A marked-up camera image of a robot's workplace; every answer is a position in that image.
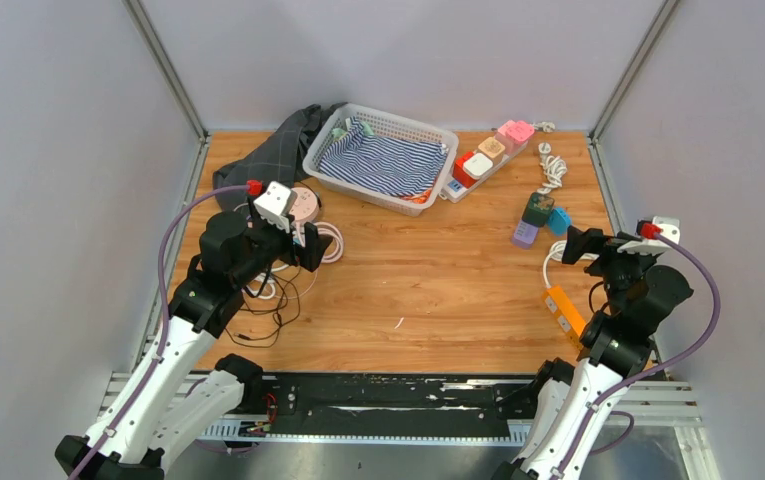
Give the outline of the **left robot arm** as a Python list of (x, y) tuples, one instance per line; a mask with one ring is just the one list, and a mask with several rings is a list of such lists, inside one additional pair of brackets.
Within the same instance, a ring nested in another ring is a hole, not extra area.
[(71, 479), (162, 479), (179, 455), (223, 414), (265, 404), (263, 370), (236, 354), (178, 404), (183, 381), (244, 304), (244, 289), (281, 262), (315, 271), (333, 239), (312, 223), (302, 241), (239, 212), (213, 216), (145, 359), (83, 435), (67, 435), (55, 458)]

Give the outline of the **dark green dragon cube plug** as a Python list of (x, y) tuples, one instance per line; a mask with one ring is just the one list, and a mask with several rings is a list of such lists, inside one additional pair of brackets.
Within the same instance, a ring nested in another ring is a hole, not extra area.
[(554, 210), (554, 206), (554, 198), (546, 194), (533, 192), (527, 200), (521, 220), (537, 228), (544, 227)]

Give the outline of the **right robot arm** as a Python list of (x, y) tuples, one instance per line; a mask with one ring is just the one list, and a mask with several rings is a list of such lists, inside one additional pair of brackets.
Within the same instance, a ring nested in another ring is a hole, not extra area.
[(629, 389), (626, 380), (645, 369), (653, 334), (693, 294), (683, 274), (657, 262), (680, 235), (679, 221), (666, 217), (639, 221), (633, 234), (568, 228), (562, 263), (593, 256), (585, 271), (601, 279), (606, 303), (581, 331), (577, 364), (547, 361), (524, 388), (534, 422), (523, 448), (494, 478), (579, 478), (606, 420)]

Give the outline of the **blue cube plug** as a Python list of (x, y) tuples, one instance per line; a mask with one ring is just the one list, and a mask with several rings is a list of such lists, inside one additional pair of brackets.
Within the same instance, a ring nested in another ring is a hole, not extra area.
[(567, 211), (562, 207), (554, 207), (548, 216), (546, 227), (555, 236), (561, 237), (567, 234), (568, 228), (572, 225), (572, 219)]

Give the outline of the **purple power strip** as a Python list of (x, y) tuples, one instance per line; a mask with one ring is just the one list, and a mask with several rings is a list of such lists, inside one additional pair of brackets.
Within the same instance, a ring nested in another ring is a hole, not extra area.
[(520, 220), (512, 234), (511, 242), (519, 248), (530, 249), (534, 245), (539, 231), (539, 227)]

